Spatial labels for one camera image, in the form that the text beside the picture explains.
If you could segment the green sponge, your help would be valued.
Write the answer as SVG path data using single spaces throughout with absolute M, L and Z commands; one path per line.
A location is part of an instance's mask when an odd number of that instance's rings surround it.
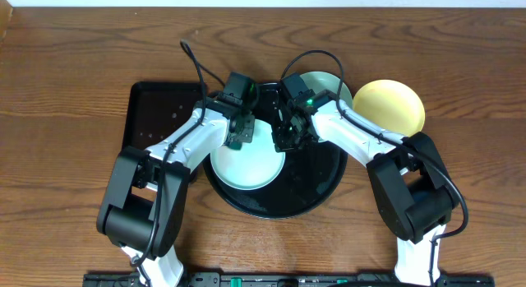
M 241 150 L 242 143 L 241 142 L 230 142 L 227 144 L 227 147 L 231 150 Z

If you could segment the light green plate with stain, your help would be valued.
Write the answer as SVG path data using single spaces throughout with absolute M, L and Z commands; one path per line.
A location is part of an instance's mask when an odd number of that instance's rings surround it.
M 340 83 L 339 77 L 327 72 L 308 72 L 303 73 L 300 77 L 307 82 L 307 87 L 314 90 L 316 94 L 322 90 L 330 90 L 336 94 Z M 343 88 L 350 93 L 345 84 L 342 84 L 341 93 L 343 93 Z M 314 128 L 322 139 L 329 143 L 335 143 L 346 152 L 352 153 L 352 149 L 360 145 L 360 129 L 355 128 L 345 117 L 342 117 L 337 109 L 338 104 L 340 104 L 344 110 L 349 110 L 347 102 L 347 99 L 342 100 L 337 96 L 336 100 L 321 106 L 312 118 Z

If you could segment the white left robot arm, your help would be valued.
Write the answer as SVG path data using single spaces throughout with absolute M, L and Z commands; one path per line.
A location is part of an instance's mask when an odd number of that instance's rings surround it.
M 143 286 L 176 286 L 183 274 L 173 244 L 182 224 L 192 171 L 220 146 L 250 141 L 249 90 L 223 90 L 195 104 L 169 137 L 139 150 L 121 150 L 96 221 L 131 259 Z

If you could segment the yellow plate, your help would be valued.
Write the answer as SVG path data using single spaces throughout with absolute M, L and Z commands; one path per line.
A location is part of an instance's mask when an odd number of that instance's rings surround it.
M 393 80 L 371 81 L 353 98 L 353 110 L 392 132 L 410 137 L 423 129 L 425 109 L 408 86 Z

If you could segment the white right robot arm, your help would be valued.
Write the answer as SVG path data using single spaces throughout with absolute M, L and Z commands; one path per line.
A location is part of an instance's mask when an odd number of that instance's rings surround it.
M 328 141 L 363 164 L 377 209 L 397 237 L 394 273 L 403 284 L 433 286 L 440 278 L 440 241 L 452 211 L 466 203 L 432 139 L 391 132 L 353 111 L 337 94 L 282 89 L 273 137 L 279 151 Z

